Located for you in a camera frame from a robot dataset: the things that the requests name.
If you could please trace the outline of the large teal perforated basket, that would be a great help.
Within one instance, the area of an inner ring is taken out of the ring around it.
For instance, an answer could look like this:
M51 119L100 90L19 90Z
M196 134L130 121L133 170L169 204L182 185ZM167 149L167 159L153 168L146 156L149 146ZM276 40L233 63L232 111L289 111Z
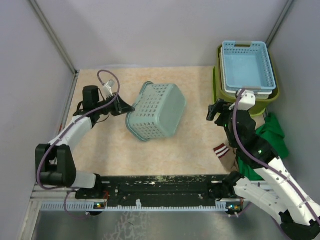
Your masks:
M170 138L180 124L187 101L174 83L143 84L125 124L138 140Z

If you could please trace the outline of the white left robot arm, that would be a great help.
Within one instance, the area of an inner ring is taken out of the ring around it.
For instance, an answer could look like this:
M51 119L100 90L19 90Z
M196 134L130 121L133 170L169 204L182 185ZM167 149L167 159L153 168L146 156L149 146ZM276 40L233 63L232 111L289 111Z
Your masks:
M97 199L103 195L104 186L97 174L76 169L73 151L101 116L116 117L134 112L135 108L117 92L100 100L100 89L96 85L84 87L82 97L69 125L53 140L36 147L36 182L44 190L86 189L88 195Z

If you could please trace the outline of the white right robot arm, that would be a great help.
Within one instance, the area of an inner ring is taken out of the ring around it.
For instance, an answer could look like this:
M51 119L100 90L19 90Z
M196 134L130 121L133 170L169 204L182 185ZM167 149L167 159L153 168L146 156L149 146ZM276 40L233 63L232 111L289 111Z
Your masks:
M247 177L232 171L218 186L210 188L215 198L240 197L268 213L291 240L314 240L320 234L320 206L299 186L273 146L256 134L256 122L247 110L218 99L208 107L207 121L222 127L229 146L275 192L253 184Z

